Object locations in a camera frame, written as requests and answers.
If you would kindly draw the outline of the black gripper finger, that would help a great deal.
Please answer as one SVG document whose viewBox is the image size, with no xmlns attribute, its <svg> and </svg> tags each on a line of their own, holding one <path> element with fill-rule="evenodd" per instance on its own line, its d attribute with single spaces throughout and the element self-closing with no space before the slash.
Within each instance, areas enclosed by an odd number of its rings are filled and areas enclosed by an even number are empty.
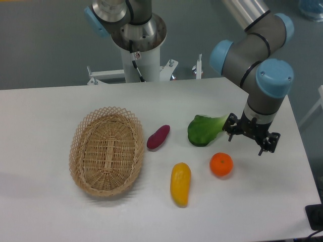
<svg viewBox="0 0 323 242">
<path fill-rule="evenodd" d="M 230 113 L 222 127 L 222 131 L 226 132 L 229 136 L 228 141 L 230 142 L 234 135 L 238 135 L 239 129 L 237 127 L 239 119 L 233 113 Z"/>
<path fill-rule="evenodd" d="M 258 156 L 261 156 L 263 152 L 274 153 L 280 136 L 280 133 L 267 132 L 266 134 L 261 135 L 260 138 L 257 138 L 257 143 L 260 146 Z"/>
</svg>

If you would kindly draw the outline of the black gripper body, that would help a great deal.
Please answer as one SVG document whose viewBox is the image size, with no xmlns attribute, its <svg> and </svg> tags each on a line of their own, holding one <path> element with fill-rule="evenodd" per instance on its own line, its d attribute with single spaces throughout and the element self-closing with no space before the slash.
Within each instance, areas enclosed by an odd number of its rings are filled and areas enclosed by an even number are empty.
<svg viewBox="0 0 323 242">
<path fill-rule="evenodd" d="M 258 124 L 258 119 L 253 117 L 249 120 L 245 113 L 238 119 L 232 114 L 232 135 L 244 135 L 253 139 L 257 144 L 263 144 L 265 140 L 270 140 L 273 134 L 268 131 L 271 123 Z"/>
</svg>

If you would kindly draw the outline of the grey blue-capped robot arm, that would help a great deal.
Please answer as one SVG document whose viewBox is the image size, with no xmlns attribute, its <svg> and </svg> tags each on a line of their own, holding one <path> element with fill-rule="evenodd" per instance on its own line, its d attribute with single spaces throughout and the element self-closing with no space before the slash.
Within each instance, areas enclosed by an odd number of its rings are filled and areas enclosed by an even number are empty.
<svg viewBox="0 0 323 242">
<path fill-rule="evenodd" d="M 238 43 L 219 42 L 209 58 L 210 66 L 248 94 L 241 117 L 230 114 L 221 129 L 229 137 L 253 139 L 261 152 L 274 152 L 279 133 L 269 128 L 294 79 L 291 66 L 271 55 L 294 34 L 292 20 L 272 14 L 263 1 L 224 1 L 246 33 Z M 125 80 L 168 81 L 176 62 L 160 66 L 160 47 L 167 28 L 152 12 L 151 1 L 93 1 L 85 17 L 101 37 L 110 36 L 122 55 Z"/>
</svg>

